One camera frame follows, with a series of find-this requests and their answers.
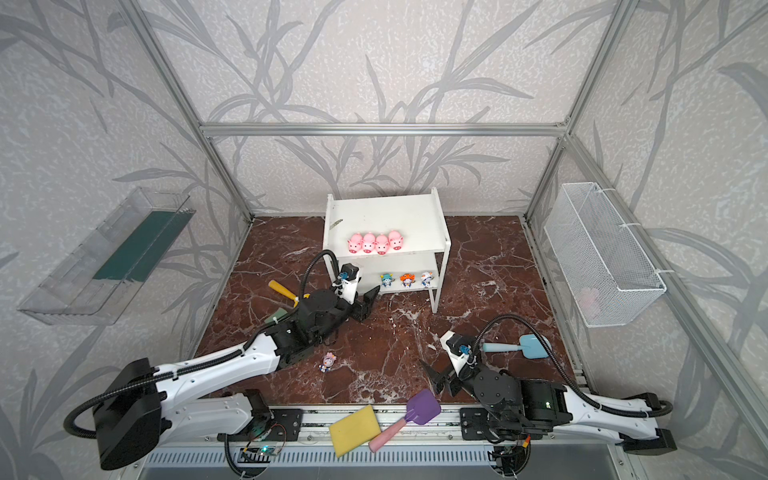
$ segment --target leaf pattern wallpaper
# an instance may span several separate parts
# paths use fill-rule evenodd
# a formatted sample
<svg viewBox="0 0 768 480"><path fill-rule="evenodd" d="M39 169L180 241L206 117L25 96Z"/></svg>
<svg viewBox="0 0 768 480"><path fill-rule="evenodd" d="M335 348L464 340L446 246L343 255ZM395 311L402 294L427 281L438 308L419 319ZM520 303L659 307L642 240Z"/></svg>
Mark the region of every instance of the leaf pattern wallpaper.
<svg viewBox="0 0 768 480"><path fill-rule="evenodd" d="M142 0L209 122L559 122L614 1ZM120 28L115 19L112 28ZM230 137L254 212L438 187L449 212L525 211L554 138Z"/></svg>
<svg viewBox="0 0 768 480"><path fill-rule="evenodd" d="M640 2L576 126L756 382L768 391L768 3ZM543 226L564 156L532 217L588 376L609 396L674 401L679 450L639 458L649 478L768 478L768 459L664 301L627 326L586 329Z"/></svg>
<svg viewBox="0 0 768 480"><path fill-rule="evenodd" d="M578 136L768 394L768 2L671 2L624 38Z"/></svg>
<svg viewBox="0 0 768 480"><path fill-rule="evenodd" d="M193 355L247 232L112 2L0 5L0 477L106 478L67 412L125 364ZM16 310L135 187L197 212L113 326L48 326Z"/></svg>

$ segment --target yellow sponge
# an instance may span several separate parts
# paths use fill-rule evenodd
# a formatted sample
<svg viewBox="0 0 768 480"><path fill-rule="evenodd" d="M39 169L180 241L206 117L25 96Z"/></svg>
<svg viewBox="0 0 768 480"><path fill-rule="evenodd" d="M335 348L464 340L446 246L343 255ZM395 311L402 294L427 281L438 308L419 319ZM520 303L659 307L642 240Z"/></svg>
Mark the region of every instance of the yellow sponge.
<svg viewBox="0 0 768 480"><path fill-rule="evenodd" d="M368 405L331 425L330 431L333 449L336 450L338 458L374 439L382 429L373 413L373 407Z"/></svg>

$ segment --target purple spatula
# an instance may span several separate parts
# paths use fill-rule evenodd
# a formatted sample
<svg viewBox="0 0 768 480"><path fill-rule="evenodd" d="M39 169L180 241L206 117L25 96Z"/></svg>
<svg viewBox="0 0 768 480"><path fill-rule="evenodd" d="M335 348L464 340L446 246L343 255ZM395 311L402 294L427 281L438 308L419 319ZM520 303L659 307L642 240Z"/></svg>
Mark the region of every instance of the purple spatula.
<svg viewBox="0 0 768 480"><path fill-rule="evenodd" d="M437 399L435 399L432 391L423 389L408 401L408 405L406 405L406 416L391 424L387 430L379 433L376 438L368 442L368 448L371 449L371 452L376 453L385 443L395 436L402 427L406 426L406 423L414 422L419 425L424 425L429 420L434 419L440 411L440 404L437 403Z"/></svg>

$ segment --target pink handle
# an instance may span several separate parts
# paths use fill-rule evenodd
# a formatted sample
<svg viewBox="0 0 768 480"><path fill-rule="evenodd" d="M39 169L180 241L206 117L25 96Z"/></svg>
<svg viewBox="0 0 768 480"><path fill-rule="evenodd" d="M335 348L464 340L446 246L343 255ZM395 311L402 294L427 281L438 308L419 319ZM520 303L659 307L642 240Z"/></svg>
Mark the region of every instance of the pink handle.
<svg viewBox="0 0 768 480"><path fill-rule="evenodd" d="M408 422L403 418L391 424L387 430L379 433L376 438L368 442L368 448L371 449L371 452L376 453L385 443L391 440L402 427L406 426L406 423Z"/></svg>

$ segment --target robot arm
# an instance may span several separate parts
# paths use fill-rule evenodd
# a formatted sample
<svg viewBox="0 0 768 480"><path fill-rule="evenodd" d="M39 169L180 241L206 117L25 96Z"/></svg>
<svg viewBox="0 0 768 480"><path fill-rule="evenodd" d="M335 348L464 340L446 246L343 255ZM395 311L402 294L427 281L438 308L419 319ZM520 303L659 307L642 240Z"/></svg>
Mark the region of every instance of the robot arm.
<svg viewBox="0 0 768 480"><path fill-rule="evenodd" d="M506 318L521 319L513 315L497 317ZM496 321L492 320L480 337ZM522 321L540 336L525 319ZM437 373L424 364L435 392L448 386L452 395L464 389L475 397L487 411L484 434L490 442L517 440L521 435L536 439L559 431L622 444L625 451L638 455L661 455L676 449L672 435L659 429L655 418L670 412L671 406L654 394L612 399L577 391L575 385L516 379L505 370L496 372L482 363L478 337L449 330L440 343L451 366ZM552 357L551 350L545 349ZM565 375L564 379L572 383Z"/></svg>
<svg viewBox="0 0 768 480"><path fill-rule="evenodd" d="M263 428L271 415L263 415L264 404L258 394L200 397L300 362L311 356L315 347L335 334L348 318L362 322L369 316L379 287L358 299L358 267L345 264L339 269L330 250L315 257L304 274L302 286L306 285L312 266L323 256L331 258L338 274L331 288L300 298L294 311L262 327L240 345L157 367L150 367L148 359L128 364L107 392L67 415L65 430L96 439L101 467L113 470L135 462L165 442ZM93 431L75 424L76 418L90 408Z"/></svg>

